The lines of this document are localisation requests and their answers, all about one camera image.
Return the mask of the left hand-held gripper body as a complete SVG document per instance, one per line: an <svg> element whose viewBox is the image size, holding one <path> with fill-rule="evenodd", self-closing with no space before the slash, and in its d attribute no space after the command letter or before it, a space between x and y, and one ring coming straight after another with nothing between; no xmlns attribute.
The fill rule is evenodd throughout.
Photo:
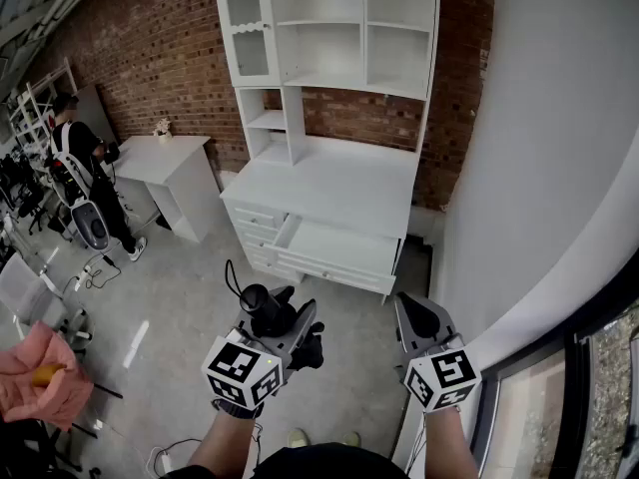
<svg viewBox="0 0 639 479"><path fill-rule="evenodd" d="M247 410L256 410L287 382L296 349L293 331L283 336L256 338L232 327L218 336L202 365L215 397Z"/></svg>

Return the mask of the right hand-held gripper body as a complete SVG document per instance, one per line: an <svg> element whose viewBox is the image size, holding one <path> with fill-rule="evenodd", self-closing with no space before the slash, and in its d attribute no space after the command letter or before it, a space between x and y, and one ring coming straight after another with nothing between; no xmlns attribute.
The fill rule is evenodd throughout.
<svg viewBox="0 0 639 479"><path fill-rule="evenodd" d="M424 411L438 411L463 402L481 382L459 333L408 362L403 385Z"/></svg>

